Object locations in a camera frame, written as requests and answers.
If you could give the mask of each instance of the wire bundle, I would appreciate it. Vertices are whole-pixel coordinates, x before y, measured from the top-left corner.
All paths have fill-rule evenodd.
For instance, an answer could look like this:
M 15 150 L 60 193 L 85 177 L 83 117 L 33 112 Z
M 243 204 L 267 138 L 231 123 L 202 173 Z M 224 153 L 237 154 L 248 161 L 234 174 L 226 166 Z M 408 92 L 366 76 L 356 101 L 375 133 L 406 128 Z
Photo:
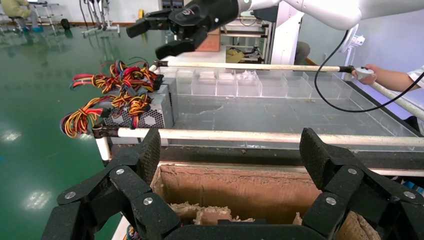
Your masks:
M 90 100 L 82 108 L 76 112 L 71 112 L 66 115 L 60 121 L 60 129 L 62 133 L 66 134 L 70 138 L 77 138 L 81 134 L 88 134 L 89 122 L 94 126 L 97 122 L 98 117 L 105 115 L 109 110 L 103 108 L 92 108 L 98 103 L 109 102 L 114 99 L 115 96 L 104 96 L 96 97 Z
M 129 101 L 129 117 L 131 118 L 130 129 L 136 129 L 139 125 L 140 116 L 150 110 L 152 99 L 143 93 L 140 96 L 135 96 Z
M 82 85 L 93 85 L 102 89 L 102 93 L 106 94 L 115 88 L 124 87 L 138 90 L 142 87 L 152 93 L 158 90 L 162 84 L 162 78 L 150 71 L 149 64 L 145 61 L 139 61 L 134 66 L 127 66 L 121 60 L 117 60 L 110 65 L 109 71 L 110 76 L 101 72 L 100 74 L 78 74 L 74 76 L 69 88 L 73 90 Z
M 147 93 L 160 88 L 163 75 L 149 71 L 149 64 L 146 61 L 138 61 L 135 64 L 134 66 L 127 66 L 122 61 L 117 60 L 109 66 L 110 76 L 101 71 L 99 71 L 100 74 L 76 75 L 69 86 L 71 90 L 82 85 L 92 85 L 102 89 L 103 94 L 109 93 L 113 89 L 119 90 L 119 93 L 118 95 L 94 98 L 76 112 L 69 113 L 60 121 L 61 131 L 71 138 L 77 138 L 81 134 L 89 134 L 89 122 L 94 126 L 99 117 L 106 118 L 111 112 L 109 109 L 94 108 L 100 102 L 111 102 L 112 107 L 118 109 L 113 114 L 114 118 L 119 117 L 124 109 L 128 110 L 128 115 L 131 118 L 129 127 L 131 129 L 137 128 L 141 115 L 150 110 L 152 99 Z
M 134 228 L 131 225 L 128 225 L 128 227 L 126 228 L 126 235 L 123 237 L 122 240 L 141 240 L 141 239 L 142 238 L 134 230 Z

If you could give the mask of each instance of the transparent tray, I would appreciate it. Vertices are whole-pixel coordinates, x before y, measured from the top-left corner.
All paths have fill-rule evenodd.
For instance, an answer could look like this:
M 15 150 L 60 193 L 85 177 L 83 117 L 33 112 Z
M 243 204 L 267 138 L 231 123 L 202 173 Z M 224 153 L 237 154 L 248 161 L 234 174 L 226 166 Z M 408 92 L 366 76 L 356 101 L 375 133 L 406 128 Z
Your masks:
M 382 110 L 348 113 L 327 105 L 309 73 L 292 71 L 177 69 L 179 118 L 176 129 L 298 133 L 304 127 L 318 134 L 416 137 Z M 344 109 L 374 105 L 334 74 L 318 79 L 321 93 Z M 299 149 L 298 143 L 172 140 L 173 145 Z M 344 145 L 353 151 L 424 151 L 422 147 Z

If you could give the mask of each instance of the black cable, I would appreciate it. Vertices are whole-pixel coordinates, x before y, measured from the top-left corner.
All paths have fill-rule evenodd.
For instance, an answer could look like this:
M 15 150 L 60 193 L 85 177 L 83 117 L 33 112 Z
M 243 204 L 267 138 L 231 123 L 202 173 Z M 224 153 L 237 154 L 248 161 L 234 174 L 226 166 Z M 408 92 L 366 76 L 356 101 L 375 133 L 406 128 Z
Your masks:
M 82 18 L 84 19 L 85 27 L 86 27 L 86 28 L 87 28 L 87 30 L 88 30 L 88 29 L 89 29 L 89 25 L 87 24 L 86 16 L 84 16 L 83 6 L 82 6 L 82 4 L 81 4 L 81 0 L 79 0 L 79 9 L 81 9 Z
M 374 111 L 377 109 L 381 109 L 391 103 L 393 103 L 394 101 L 398 100 L 399 98 L 401 98 L 403 95 L 407 94 L 407 92 L 409 92 L 409 90 L 411 90 L 413 87 L 415 87 L 415 85 L 418 84 L 419 81 L 421 81 L 421 79 L 424 77 L 424 72 L 411 84 L 411 86 L 409 86 L 405 91 L 403 91 L 401 94 L 397 95 L 395 98 L 393 98 L 392 100 L 369 108 L 369 109 L 362 109 L 362 110 L 348 110 L 348 109 L 343 109 L 341 107 L 335 106 L 333 104 L 331 104 L 321 93 L 321 91 L 318 89 L 318 85 L 317 85 L 317 78 L 318 78 L 318 74 L 320 73 L 321 69 L 324 67 L 324 65 L 328 62 L 328 60 L 330 60 L 330 58 L 339 50 L 340 46 L 343 44 L 343 42 L 346 40 L 346 37 L 348 36 L 348 30 L 346 31 L 346 33 L 344 34 L 343 39 L 341 40 L 340 44 L 334 49 L 334 51 L 330 54 L 330 56 L 327 57 L 327 59 L 321 64 L 321 66 L 319 66 L 318 71 L 316 71 L 315 74 L 315 79 L 313 80 L 313 83 L 315 84 L 315 89 L 318 92 L 318 95 L 322 98 L 322 100 L 324 100 L 324 102 L 326 102 L 328 105 L 330 105 L 331 107 L 343 111 L 343 112 L 347 112 L 347 113 L 366 113 L 366 112 L 370 112 L 370 111 Z
M 252 24 L 250 24 L 250 25 L 246 25 L 246 24 L 244 24 L 244 23 L 242 22 L 242 17 L 240 17 L 240 18 L 239 18 L 239 20 L 240 20 L 240 23 L 241 23 L 243 26 L 250 27 L 250 26 L 252 26 L 253 24 L 255 24 L 255 23 L 256 23 L 256 21 L 257 21 L 258 19 L 255 19 L 255 20 L 252 22 Z

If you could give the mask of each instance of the black wire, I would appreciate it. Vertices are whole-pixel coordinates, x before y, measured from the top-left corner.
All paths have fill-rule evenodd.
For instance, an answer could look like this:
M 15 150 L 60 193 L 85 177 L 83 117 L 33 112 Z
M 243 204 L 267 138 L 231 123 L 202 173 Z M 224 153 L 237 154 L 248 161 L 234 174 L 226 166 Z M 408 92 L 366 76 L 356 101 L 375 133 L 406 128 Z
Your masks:
M 403 91 L 401 94 L 397 95 L 395 98 L 393 98 L 392 100 L 383 103 L 381 105 L 369 108 L 369 109 L 362 109 L 362 110 L 348 110 L 348 109 L 343 109 L 341 107 L 335 106 L 333 104 L 331 104 L 321 93 L 321 91 L 318 89 L 318 84 L 317 84 L 317 78 L 318 78 L 318 74 L 320 73 L 321 69 L 324 67 L 324 65 L 328 62 L 328 60 L 330 60 L 330 58 L 337 52 L 337 50 L 339 50 L 340 46 L 343 44 L 343 42 L 346 40 L 346 37 L 348 36 L 348 30 L 346 31 L 346 33 L 344 34 L 343 39 L 341 40 L 340 44 L 334 49 L 334 51 L 330 54 L 330 56 L 327 57 L 327 59 L 321 64 L 321 66 L 319 66 L 318 71 L 316 71 L 315 74 L 315 79 L 313 80 L 313 83 L 315 84 L 315 88 L 316 91 L 318 92 L 318 95 L 322 98 L 322 100 L 324 100 L 324 102 L 326 102 L 328 105 L 330 105 L 331 107 L 343 111 L 343 112 L 347 112 L 347 113 L 366 113 L 366 112 L 370 112 L 370 111 L 374 111 L 377 109 L 381 109 L 391 103 L 393 103 L 394 101 L 398 100 L 399 98 L 401 98 L 403 95 L 407 94 L 407 92 L 409 92 L 409 90 L 411 90 L 413 87 L 415 87 L 415 85 L 418 84 L 419 81 L 421 81 L 421 79 L 424 77 L 424 72 L 411 84 L 411 86 L 409 86 L 405 91 Z
M 252 26 L 253 24 L 255 24 L 255 23 L 256 23 L 256 21 L 257 21 L 258 19 L 255 19 L 255 20 L 252 22 L 252 24 L 250 24 L 250 25 L 246 25 L 246 24 L 244 24 L 244 23 L 242 22 L 242 17 L 240 17 L 240 18 L 239 18 L 239 20 L 240 20 L 240 23 L 241 23 L 243 26 L 250 27 L 250 26 Z
M 145 58 L 142 58 L 141 56 L 133 56 L 133 57 L 128 58 L 128 59 L 129 60 L 131 60 L 131 59 L 142 59 L 142 60 L 144 60 L 147 63 L 147 65 L 149 65 L 149 62 Z M 136 64 L 136 63 L 139 63 L 139 62 L 140 61 L 132 62 L 132 63 L 128 64 L 128 66 L 131 66 L 131 65 Z
M 87 30 L 88 30 L 88 29 L 89 29 L 89 25 L 87 24 L 86 16 L 84 16 L 83 6 L 82 6 L 82 4 L 81 4 L 81 0 L 79 0 L 79 9 L 81 9 L 82 18 L 84 19 L 85 27 L 86 27 L 86 28 L 87 28 Z

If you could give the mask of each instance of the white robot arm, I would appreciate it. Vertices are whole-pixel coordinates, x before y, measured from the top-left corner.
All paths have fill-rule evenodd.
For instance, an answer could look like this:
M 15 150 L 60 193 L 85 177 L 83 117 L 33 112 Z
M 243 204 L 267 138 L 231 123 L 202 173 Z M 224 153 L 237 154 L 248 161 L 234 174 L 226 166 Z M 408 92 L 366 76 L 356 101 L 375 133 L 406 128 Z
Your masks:
M 239 0 L 241 12 L 274 6 L 281 0 Z M 338 30 L 359 21 L 424 9 L 424 0 L 284 0 L 293 8 Z

